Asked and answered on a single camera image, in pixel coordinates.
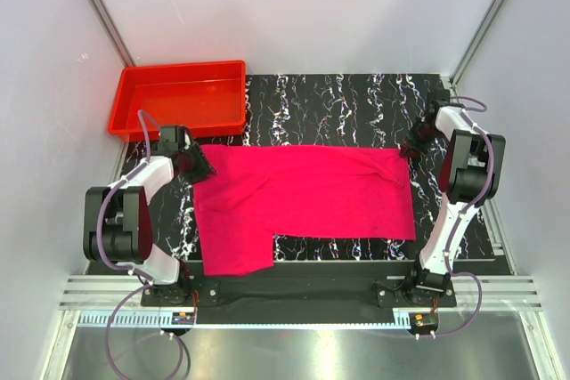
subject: gray wall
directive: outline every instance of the gray wall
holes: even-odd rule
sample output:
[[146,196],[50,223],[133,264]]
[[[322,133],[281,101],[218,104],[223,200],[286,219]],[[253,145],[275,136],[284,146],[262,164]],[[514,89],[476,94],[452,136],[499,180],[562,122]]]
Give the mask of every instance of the gray wall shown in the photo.
[[501,217],[518,269],[536,280],[568,374],[569,29],[568,0],[508,0],[459,85],[488,102],[478,122],[507,138]]
[[83,199],[109,182],[122,65],[86,0],[0,0],[0,367],[39,378],[81,250]]
[[491,0],[104,0],[137,64],[450,74]]

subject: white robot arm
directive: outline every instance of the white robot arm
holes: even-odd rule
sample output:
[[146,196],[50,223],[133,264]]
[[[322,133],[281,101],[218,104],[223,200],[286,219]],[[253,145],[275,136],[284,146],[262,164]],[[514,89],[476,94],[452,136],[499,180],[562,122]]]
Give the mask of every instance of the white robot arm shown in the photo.
[[[481,205],[495,195],[499,186],[505,139],[501,135],[484,132],[493,149],[493,162],[490,163],[484,139],[464,119],[462,115],[465,114],[463,105],[451,101],[449,91],[431,93],[424,116],[416,120],[401,146],[401,156],[413,160],[427,152],[437,135],[444,136],[449,142],[439,179],[442,203],[436,224],[429,241],[398,288],[398,292],[403,293],[411,304],[421,302],[419,305],[424,305],[426,300],[444,296],[465,230]],[[473,205],[479,193],[486,189],[489,174],[492,180],[488,190]]]
[[[162,126],[160,141],[151,155],[148,164],[138,166],[132,178],[122,177],[87,191],[83,250],[88,260],[105,261],[97,244],[97,223],[103,216],[100,239],[107,262],[139,272],[151,279],[154,287],[173,285],[174,289],[182,289],[187,285],[187,278],[180,274],[185,272],[184,264],[154,244],[148,205],[178,174],[195,183],[206,179],[214,169],[184,126]],[[121,181],[124,184],[117,188]],[[111,190],[116,192],[107,203]]]

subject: purple cable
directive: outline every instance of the purple cable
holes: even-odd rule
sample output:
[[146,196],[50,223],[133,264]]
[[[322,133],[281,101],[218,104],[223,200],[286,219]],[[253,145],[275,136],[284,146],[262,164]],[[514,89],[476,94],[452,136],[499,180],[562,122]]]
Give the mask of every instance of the purple cable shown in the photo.
[[[121,358],[123,358],[125,355],[127,355],[128,353],[132,352],[134,349],[136,349],[138,346],[140,346],[142,343],[146,342],[147,340],[154,338],[154,337],[158,337],[158,336],[162,336],[162,334],[159,332],[153,333],[153,334],[148,334],[144,337],[139,338],[136,342],[134,342],[134,344],[126,349],[125,351],[122,351],[119,354],[116,354],[113,356],[113,360],[115,362],[117,362],[117,360],[120,360]],[[184,353],[186,354],[186,359],[188,360],[188,366],[186,368],[186,372],[183,374],[183,378],[188,378],[188,375],[190,374],[190,368],[191,368],[191,357],[190,357],[190,352],[188,351],[188,347],[186,346],[186,343],[184,341],[182,341],[183,343],[183,348],[184,348]],[[109,364],[109,362],[107,361],[107,355],[105,355],[105,360],[103,361],[95,361],[90,359],[91,363],[94,364],[94,366],[103,366],[103,365],[107,365]]]
[[478,109],[477,107],[466,107],[465,108],[466,111],[476,111],[478,113],[485,113],[487,111],[487,105],[484,102],[477,100],[476,98],[463,97],[458,95],[455,97],[450,97],[450,100],[467,100],[474,102],[475,104],[478,104],[481,107],[481,109]]
[[[117,304],[117,307],[115,308],[115,310],[113,311],[113,313],[111,313],[111,315],[109,316],[109,320],[107,321],[107,326],[105,327],[105,354],[107,355],[107,361],[109,362],[110,367],[112,368],[112,370],[115,372],[115,374],[117,374],[117,376],[121,379],[121,380],[131,380],[130,377],[127,377],[123,374],[123,372],[118,369],[117,364],[115,363],[115,361],[113,360],[112,355],[110,354],[110,344],[109,344],[109,336],[110,336],[110,326],[113,323],[113,321],[115,320],[115,317],[117,316],[118,311],[120,310],[120,308],[134,295],[137,295],[138,293],[144,292],[145,289],[150,288],[151,285],[149,284],[145,284],[142,287],[138,287],[135,291],[132,291],[131,293],[129,293],[125,298],[123,298],[123,300],[121,300],[119,302],[119,304]],[[178,357],[178,362],[176,363],[176,367],[174,369],[174,371],[172,373],[170,373],[170,375],[168,375],[168,377],[165,378],[165,380],[172,380],[174,378],[174,376],[176,375],[176,373],[180,370],[180,367],[182,366],[182,361],[183,361],[183,346],[184,343],[183,341],[180,339],[180,337],[178,336],[174,336],[171,335],[172,338],[174,338],[176,340],[176,343],[178,344],[178,348],[180,350],[180,356]]]
[[[102,241],[102,229],[103,229],[103,222],[105,220],[105,211],[107,211],[107,206],[109,206],[109,203],[113,199],[113,196],[115,196],[115,193],[117,193],[118,190],[121,187],[123,187],[129,180],[131,180],[133,177],[135,177],[137,174],[139,174],[151,161],[151,139],[149,137],[149,128],[147,127],[146,122],[144,121],[144,117],[149,118],[150,121],[158,129],[160,129],[157,121],[154,120],[152,118],[152,116],[149,115],[146,111],[139,110],[138,111],[138,117],[139,117],[139,121],[141,122],[142,131],[144,133],[144,142],[145,142],[145,147],[146,147],[145,162],[141,162],[139,165],[137,165],[136,168],[133,169],[133,171],[128,173],[125,176],[125,178],[122,178],[121,180],[119,180],[117,182],[117,184],[115,184],[111,188],[111,190],[109,191],[109,193],[107,193],[107,196],[105,197],[105,199],[101,203],[101,209],[99,210],[99,216],[97,217],[97,229],[95,231],[95,237],[96,237],[96,241],[97,241],[97,250],[99,251],[99,256],[101,257],[101,260],[103,261],[103,263],[107,267],[109,267],[110,269],[112,269],[114,271],[130,271],[131,268],[128,266],[117,266],[115,263],[113,263],[109,259],[109,257],[105,253],[105,248],[103,246],[103,241]],[[134,269],[134,272],[136,274],[138,274],[139,276],[147,279],[147,280],[152,280],[152,278],[149,275],[147,275],[146,273],[144,273],[142,271],[139,271],[138,269]]]

